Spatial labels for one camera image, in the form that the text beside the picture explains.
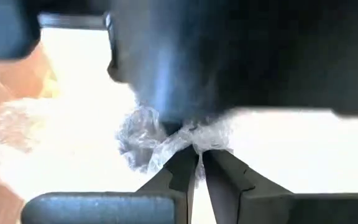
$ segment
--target dark blue object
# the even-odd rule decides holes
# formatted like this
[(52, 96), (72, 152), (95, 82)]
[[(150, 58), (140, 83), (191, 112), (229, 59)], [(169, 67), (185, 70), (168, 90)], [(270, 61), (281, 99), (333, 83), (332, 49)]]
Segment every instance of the dark blue object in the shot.
[(117, 68), (163, 121), (231, 108), (358, 115), (357, 0), (112, 0)]
[(28, 56), (38, 44), (37, 11), (24, 0), (0, 0), (0, 60)]

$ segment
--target clear plastic film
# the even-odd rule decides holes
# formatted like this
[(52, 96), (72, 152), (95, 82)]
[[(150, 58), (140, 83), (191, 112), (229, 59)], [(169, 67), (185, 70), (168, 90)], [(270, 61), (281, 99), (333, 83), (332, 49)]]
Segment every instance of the clear plastic film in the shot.
[[(117, 138), (121, 145), (120, 152), (131, 169), (154, 175), (176, 152), (190, 145), (199, 155), (209, 149), (228, 150), (230, 134), (230, 124), (223, 116), (207, 124), (189, 121), (179, 131), (167, 136), (158, 112), (140, 106), (127, 117)], [(196, 178), (204, 178), (202, 159)]]

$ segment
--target blurry dark object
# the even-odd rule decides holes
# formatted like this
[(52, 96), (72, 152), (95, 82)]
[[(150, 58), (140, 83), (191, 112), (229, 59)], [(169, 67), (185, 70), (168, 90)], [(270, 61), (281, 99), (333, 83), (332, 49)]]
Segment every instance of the blurry dark object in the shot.
[(358, 115), (355, 0), (0, 0), (0, 59), (29, 54), (37, 16), (43, 27), (107, 26), (110, 76), (163, 122), (237, 106)]
[(20, 98), (56, 95), (56, 76), (41, 43), (24, 60), (0, 61), (0, 104)]

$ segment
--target bubble wrap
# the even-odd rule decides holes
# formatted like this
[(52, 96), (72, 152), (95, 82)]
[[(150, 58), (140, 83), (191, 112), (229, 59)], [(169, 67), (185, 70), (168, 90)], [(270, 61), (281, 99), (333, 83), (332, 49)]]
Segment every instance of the bubble wrap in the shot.
[(0, 145), (30, 152), (39, 143), (35, 135), (45, 126), (51, 99), (10, 101), (0, 106)]
[[(201, 124), (189, 121), (171, 136), (167, 136), (159, 122), (158, 112), (140, 106), (131, 113), (117, 138), (121, 144), (120, 153), (133, 170), (156, 174), (178, 151), (193, 145), (199, 155), (209, 149), (228, 149), (231, 127), (226, 116)], [(204, 178), (202, 158), (196, 170), (196, 179)]]

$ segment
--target crumpled plastic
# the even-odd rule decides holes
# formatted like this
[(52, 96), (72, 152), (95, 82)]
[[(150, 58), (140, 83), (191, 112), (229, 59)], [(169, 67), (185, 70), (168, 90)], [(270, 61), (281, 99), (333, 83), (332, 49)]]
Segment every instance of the crumpled plastic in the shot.
[(200, 155), (196, 169), (196, 180), (199, 181), (204, 179), (202, 153), (210, 149), (232, 152), (228, 148), (231, 133), (227, 116), (222, 116), (207, 124), (186, 122), (179, 131), (167, 136), (160, 124), (158, 112), (140, 106), (126, 118), (117, 139), (120, 142), (120, 153), (127, 159), (131, 169), (149, 175), (161, 170), (176, 152), (193, 145)]

